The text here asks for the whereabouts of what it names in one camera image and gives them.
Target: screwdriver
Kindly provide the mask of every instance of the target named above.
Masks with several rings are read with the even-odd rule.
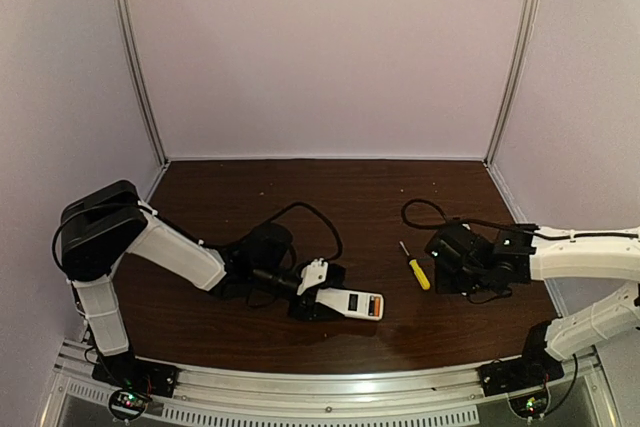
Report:
[[[418,283],[420,284],[420,287],[422,287],[422,290],[429,290],[431,288],[431,283],[429,282],[429,279],[427,279],[422,267],[420,267],[420,264],[418,264],[418,261],[411,257],[411,254],[405,247],[404,242],[400,241],[400,247],[402,247],[402,250],[407,255],[409,267],[413,269],[413,275],[418,279]]]

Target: wooden table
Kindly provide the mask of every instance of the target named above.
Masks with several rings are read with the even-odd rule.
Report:
[[[398,247],[424,257],[430,233],[400,220],[412,197],[449,215],[511,221],[480,162],[233,161],[174,162],[151,204],[192,234],[227,243],[285,205],[306,201],[339,229],[347,287],[385,296],[379,323],[302,323],[278,301],[251,309],[221,301],[134,256],[115,285],[138,355],[207,367],[277,373],[348,374],[424,369],[519,354],[529,328],[555,317],[544,284],[516,286],[510,299],[470,305],[461,296],[423,292]],[[412,211],[437,222],[432,211]],[[334,252],[330,233],[304,211],[280,221],[300,260]],[[481,230],[493,239],[494,232]],[[432,264],[423,262],[433,277]]]

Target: black cable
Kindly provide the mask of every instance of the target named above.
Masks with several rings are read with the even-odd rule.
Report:
[[[162,217],[160,214],[156,213],[155,214],[156,219],[158,219],[161,222],[164,222],[165,224],[167,224],[169,227],[171,227],[173,230],[175,230],[176,232],[178,232],[179,234],[183,235],[184,237],[186,237],[187,239],[189,239],[191,242],[193,242],[194,244],[199,244],[200,239],[198,239],[195,235],[191,235],[189,232],[187,232],[186,230],[184,230],[182,227],[180,227],[179,225],[174,224],[173,222],[171,222],[169,219]],[[205,249],[214,249],[215,247],[211,244],[202,244],[202,247],[204,247]]]
[[[576,357],[576,354],[573,354],[573,368],[574,368],[573,379],[571,380],[571,385],[569,385],[569,389],[564,394],[564,397],[560,399],[560,402],[558,402],[555,406],[553,406],[547,412],[544,413],[545,417],[553,414],[556,410],[562,407],[562,404],[564,404],[566,400],[569,398],[569,394],[571,394],[573,387],[576,385],[576,380],[578,379],[578,357]]]
[[[507,288],[507,293],[505,294],[496,294],[493,297],[489,297],[488,299],[485,300],[481,300],[476,302],[475,300],[473,300],[471,298],[472,294],[467,294],[465,295],[467,302],[469,302],[470,304],[473,305],[483,305],[483,304],[488,304],[489,302],[493,302],[494,300],[499,300],[499,299],[508,299],[509,297],[511,297],[513,295],[513,291],[509,288]]]
[[[279,219],[280,217],[285,215],[290,210],[295,209],[296,207],[300,207],[300,208],[308,210],[313,215],[318,217],[324,223],[324,225],[327,226],[327,228],[331,231],[331,234],[333,235],[333,238],[336,241],[336,253],[333,254],[331,257],[327,257],[325,260],[331,262],[333,260],[339,259],[342,256],[343,245],[342,245],[342,239],[340,238],[340,234],[338,233],[338,229],[335,228],[335,226],[333,225],[333,223],[329,220],[329,218],[327,216],[325,216],[322,212],[320,212],[314,206],[312,206],[310,204],[307,204],[306,202],[294,202],[292,204],[289,204],[284,209],[281,209],[280,211],[276,212],[274,215],[269,217],[267,220],[262,222],[262,224],[269,224],[269,223]]]
[[[118,379],[116,379],[115,376],[111,373],[111,371],[107,367],[107,364],[104,362],[104,359],[102,358],[102,353],[99,350],[96,349],[96,354],[98,356],[98,361],[100,362],[100,365],[104,369],[105,373],[109,376],[109,378],[113,381],[113,383],[115,385],[120,387],[120,390],[122,390],[123,392],[127,392],[127,393],[130,393],[130,394],[136,395],[136,396],[140,397],[142,400],[144,400],[145,402],[151,402],[153,400],[151,398],[151,396],[143,394],[141,392],[138,392],[133,387],[124,385],[122,382],[120,382]]]
[[[415,204],[424,204],[432,207],[434,210],[436,210],[440,214],[440,216],[443,219],[445,219],[445,222],[440,224],[418,224],[416,222],[409,220],[409,218],[407,217],[407,210],[409,209],[409,207]],[[557,236],[544,235],[540,232],[527,230],[522,227],[517,227],[514,225],[507,225],[507,224],[500,224],[497,222],[489,222],[487,220],[481,220],[481,219],[470,219],[470,218],[448,219],[446,214],[444,213],[444,210],[442,210],[442,208],[439,205],[425,199],[411,199],[408,202],[406,202],[402,206],[402,209],[400,211],[400,216],[402,217],[403,223],[405,223],[411,228],[419,229],[419,230],[438,230],[438,229],[443,229],[445,227],[450,227],[452,225],[469,224],[469,225],[481,225],[483,227],[489,227],[496,230],[504,230],[504,231],[513,232],[516,234],[533,235],[534,237],[538,237],[543,240],[569,240],[572,238],[570,235],[557,235]],[[620,237],[624,239],[637,239],[638,234],[630,234],[625,232],[579,232],[573,236],[574,239],[579,239],[584,237]]]
[[[87,355],[89,354],[89,352],[91,352],[92,350],[96,350],[96,346],[95,346],[95,345],[94,345],[94,346],[89,347],[87,350],[85,350],[85,351],[84,351],[84,354],[82,354],[82,355],[83,355],[83,357],[84,357],[84,360],[86,360],[86,361],[87,361],[88,363],[90,363],[91,365],[99,365],[97,362],[92,362],[92,361],[90,361],[90,360],[88,359],[88,357],[87,357]]]

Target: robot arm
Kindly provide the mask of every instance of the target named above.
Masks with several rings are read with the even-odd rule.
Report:
[[[588,277],[628,281],[613,294],[582,311],[551,322],[545,335],[545,350],[551,357],[569,359],[582,349],[640,326],[638,238],[580,237],[580,232],[548,227],[538,232],[547,237],[569,236],[569,239],[533,239],[531,245],[536,251],[530,258],[532,280]],[[640,229],[613,233],[637,235]]]
[[[460,222],[437,230],[426,252],[436,265],[436,290],[472,296],[511,295],[512,283],[561,277],[620,279],[610,296],[566,318],[534,326],[520,359],[480,368],[485,394],[562,376],[561,361],[580,350],[640,326],[640,228],[578,232],[535,225],[505,226],[494,242]],[[534,373],[531,366],[537,366]]]
[[[60,260],[55,250],[58,235]],[[153,366],[141,368],[142,361],[133,354],[112,284],[113,266],[125,253],[144,257],[215,297],[246,296],[254,288],[267,291],[288,300],[289,315],[298,320],[382,318],[382,296],[344,289],[345,269],[336,264],[316,259],[298,269],[282,269],[292,241],[281,225],[263,223],[236,242],[210,248],[163,220],[139,199],[131,183],[120,181],[64,210],[53,252],[93,334],[99,367],[107,377],[100,380],[120,386],[131,382],[140,392],[149,379],[162,377],[158,382],[166,384],[167,375]],[[173,390],[162,392],[151,383],[157,395]]]

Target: white wall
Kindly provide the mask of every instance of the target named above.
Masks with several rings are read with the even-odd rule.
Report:
[[[113,0],[0,0],[0,425],[33,425],[63,336],[79,331],[51,260],[62,208],[157,167]]]
[[[482,158],[522,0],[130,0],[170,157]]]
[[[640,0],[541,0],[497,167],[531,221],[640,225]],[[615,282],[563,280],[570,311]],[[600,349],[623,425],[640,425],[640,332]]]

